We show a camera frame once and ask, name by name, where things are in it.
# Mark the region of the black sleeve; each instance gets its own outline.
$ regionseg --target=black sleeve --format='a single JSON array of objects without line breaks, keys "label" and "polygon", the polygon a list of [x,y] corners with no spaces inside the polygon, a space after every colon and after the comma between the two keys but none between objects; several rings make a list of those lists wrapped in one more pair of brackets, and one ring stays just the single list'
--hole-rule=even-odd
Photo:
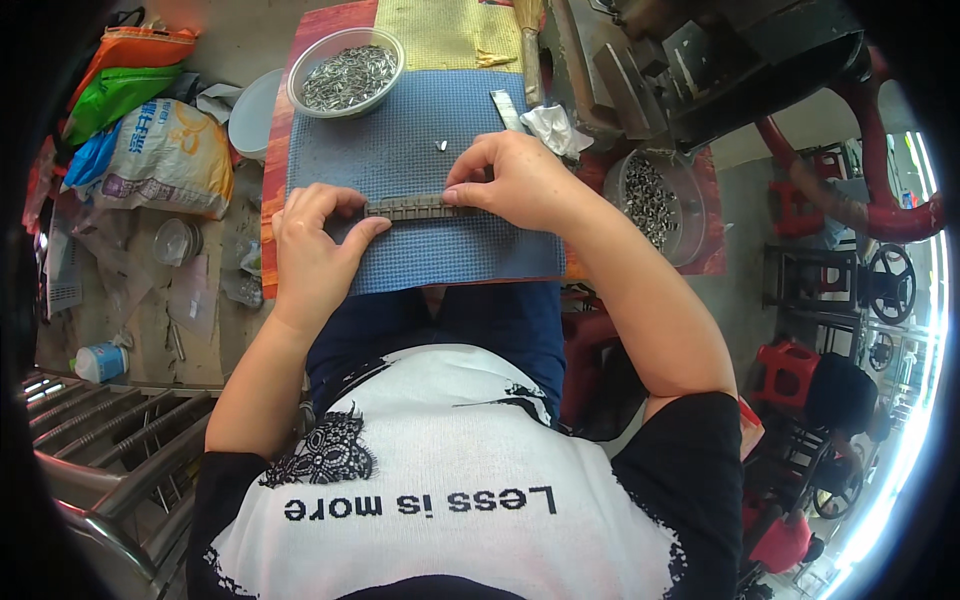
[{"label": "black sleeve", "polygon": [[640,427],[612,466],[634,502],[677,532],[684,559],[671,565],[681,579],[669,597],[732,598],[743,537],[737,400],[677,398]]},{"label": "black sleeve", "polygon": [[204,454],[187,542],[186,581],[190,598],[237,597],[226,594],[223,586],[218,585],[204,554],[214,538],[236,519],[250,484],[269,465],[256,454]]}]

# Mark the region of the green bag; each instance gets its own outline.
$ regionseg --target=green bag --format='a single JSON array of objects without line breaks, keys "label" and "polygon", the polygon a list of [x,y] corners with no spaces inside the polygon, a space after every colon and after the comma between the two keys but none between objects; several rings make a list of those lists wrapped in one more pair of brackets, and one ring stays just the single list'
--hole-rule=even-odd
[{"label": "green bag", "polygon": [[179,64],[135,68],[116,66],[97,73],[70,113],[70,131],[65,141],[71,146],[80,146],[166,89],[179,74]]}]

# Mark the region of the wooden handle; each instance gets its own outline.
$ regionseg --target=wooden handle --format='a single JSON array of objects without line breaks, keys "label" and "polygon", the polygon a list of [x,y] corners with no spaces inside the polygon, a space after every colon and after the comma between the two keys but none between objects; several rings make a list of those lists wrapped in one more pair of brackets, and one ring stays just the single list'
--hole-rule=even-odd
[{"label": "wooden handle", "polygon": [[537,32],[523,29],[521,36],[523,51],[523,91],[527,97],[527,107],[543,104],[543,79],[540,76],[540,48],[537,45]]}]

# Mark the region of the white t-shirt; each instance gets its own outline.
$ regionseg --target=white t-shirt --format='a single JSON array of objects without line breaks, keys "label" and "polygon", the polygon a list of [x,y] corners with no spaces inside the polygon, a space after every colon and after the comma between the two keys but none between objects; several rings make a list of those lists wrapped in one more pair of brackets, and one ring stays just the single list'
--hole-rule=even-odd
[{"label": "white t-shirt", "polygon": [[[727,406],[728,396],[713,396]],[[542,399],[527,375],[477,347],[384,356],[349,376],[276,464],[205,457],[196,519],[216,510],[217,496],[223,505],[243,495],[229,519],[216,517],[224,526],[201,535],[195,523],[191,593],[339,598],[446,576],[524,598],[680,597],[671,590],[700,536],[685,540],[687,527],[638,506],[600,446],[549,426]],[[733,441],[718,451],[739,467]],[[246,487],[204,485],[237,476]],[[416,581],[426,586],[416,595],[430,595],[430,578]]]}]

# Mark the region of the plastic bottle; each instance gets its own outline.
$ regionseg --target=plastic bottle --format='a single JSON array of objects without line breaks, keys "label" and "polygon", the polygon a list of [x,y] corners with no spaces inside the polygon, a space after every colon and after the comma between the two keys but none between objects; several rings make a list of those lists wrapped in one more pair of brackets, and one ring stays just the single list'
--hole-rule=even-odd
[{"label": "plastic bottle", "polygon": [[127,349],[106,342],[77,350],[74,372],[82,379],[101,383],[127,372],[129,368],[130,356]]}]

